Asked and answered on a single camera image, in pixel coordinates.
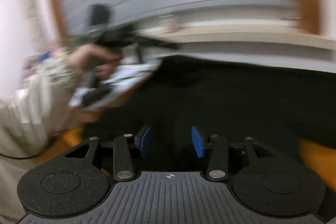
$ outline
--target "black surface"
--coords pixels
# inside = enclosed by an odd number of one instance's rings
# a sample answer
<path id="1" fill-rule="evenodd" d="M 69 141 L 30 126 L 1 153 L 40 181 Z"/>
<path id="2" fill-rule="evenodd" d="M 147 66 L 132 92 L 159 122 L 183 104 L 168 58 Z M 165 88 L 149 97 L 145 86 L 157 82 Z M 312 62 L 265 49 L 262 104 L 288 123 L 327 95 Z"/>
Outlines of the black surface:
<path id="1" fill-rule="evenodd" d="M 110 189 L 99 169 L 98 146 L 99 140 L 87 140 L 24 174 L 17 195 L 25 211 L 60 218 L 98 205 Z"/>
<path id="2" fill-rule="evenodd" d="M 125 106 L 88 124 L 83 138 L 95 132 L 111 141 L 151 125 L 147 157 L 134 163 L 139 170 L 199 170 L 190 137 L 194 125 L 229 142 L 254 136 L 302 162 L 300 138 L 336 148 L 335 90 L 332 73 L 168 57 Z M 103 165 L 111 171 L 109 160 Z M 329 220 L 336 213 L 325 208 L 336 208 L 336 198 L 327 193 L 319 213 Z"/>
<path id="3" fill-rule="evenodd" d="M 130 171 L 133 175 L 128 179 L 121 179 L 117 177 L 118 172 L 121 171 Z M 131 181 L 136 177 L 132 165 L 131 154 L 128 149 L 127 139 L 124 136 L 119 136 L 114 139 L 113 177 L 116 181 Z"/>
<path id="4" fill-rule="evenodd" d="M 318 210 L 325 185 L 314 171 L 257 140 L 244 142 L 249 165 L 233 177 L 232 188 L 246 207 L 274 217 L 301 216 Z M 255 147 L 269 154 L 258 154 Z"/>
<path id="5" fill-rule="evenodd" d="M 20 224 L 322 224 L 315 215 L 277 219 L 248 210 L 224 183 L 205 180 L 199 172 L 142 172 L 117 183 L 107 199 L 72 218 L 27 215 Z"/>

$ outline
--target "blue finger pad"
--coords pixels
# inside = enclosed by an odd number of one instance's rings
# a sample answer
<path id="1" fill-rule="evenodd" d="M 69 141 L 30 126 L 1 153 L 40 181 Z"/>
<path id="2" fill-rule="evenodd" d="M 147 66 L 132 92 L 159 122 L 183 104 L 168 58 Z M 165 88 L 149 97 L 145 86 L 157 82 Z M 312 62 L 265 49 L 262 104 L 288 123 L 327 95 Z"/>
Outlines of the blue finger pad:
<path id="1" fill-rule="evenodd" d="M 151 137 L 152 137 L 151 133 L 152 133 L 151 128 L 148 127 L 140 138 L 139 149 L 140 149 L 140 154 L 141 154 L 142 158 L 145 157 L 145 155 L 147 153 L 147 150 L 148 150 L 148 147 L 151 143 Z"/>
<path id="2" fill-rule="evenodd" d="M 203 139 L 199 135 L 195 127 L 191 128 L 191 138 L 192 138 L 198 158 L 203 158 L 204 157 Z"/>

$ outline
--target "beige sweater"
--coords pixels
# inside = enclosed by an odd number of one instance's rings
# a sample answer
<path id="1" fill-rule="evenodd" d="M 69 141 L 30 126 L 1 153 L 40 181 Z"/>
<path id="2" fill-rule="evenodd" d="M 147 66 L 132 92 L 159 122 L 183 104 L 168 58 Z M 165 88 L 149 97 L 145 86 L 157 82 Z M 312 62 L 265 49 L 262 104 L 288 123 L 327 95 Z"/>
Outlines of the beige sweater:
<path id="1" fill-rule="evenodd" d="M 0 154 L 29 157 L 41 153 L 52 135 L 61 132 L 68 117 L 67 103 L 77 79 L 64 55 L 46 60 L 24 90 L 0 100 Z M 16 194 L 21 176 L 31 169 L 30 160 L 0 155 L 0 223 L 16 223 L 25 212 Z"/>

